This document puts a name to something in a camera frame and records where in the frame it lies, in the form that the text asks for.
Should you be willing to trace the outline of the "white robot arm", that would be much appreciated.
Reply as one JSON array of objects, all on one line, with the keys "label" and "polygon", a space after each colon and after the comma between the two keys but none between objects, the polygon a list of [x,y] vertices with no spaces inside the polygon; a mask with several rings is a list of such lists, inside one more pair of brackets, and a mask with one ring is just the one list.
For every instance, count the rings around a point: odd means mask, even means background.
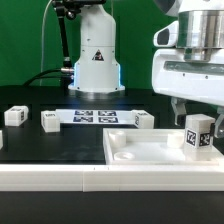
[{"label": "white robot arm", "polygon": [[[172,97],[175,123],[188,100],[213,104],[214,136],[224,137],[224,0],[153,0],[175,21],[154,34],[152,87]],[[115,60],[116,23],[92,1],[81,10],[81,52],[69,89],[88,98],[122,91]]]}]

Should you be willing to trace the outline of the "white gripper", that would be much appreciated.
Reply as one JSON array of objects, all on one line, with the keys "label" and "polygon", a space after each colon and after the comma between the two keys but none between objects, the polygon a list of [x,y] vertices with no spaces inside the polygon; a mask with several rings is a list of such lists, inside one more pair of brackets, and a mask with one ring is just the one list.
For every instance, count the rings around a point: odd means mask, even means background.
[{"label": "white gripper", "polygon": [[[171,105],[177,126],[185,125],[185,99],[224,106],[224,50],[215,50],[209,62],[201,63],[186,62],[183,53],[177,49],[157,50],[152,65],[153,90],[173,96]],[[224,114],[215,122],[214,136],[224,138]]]}]

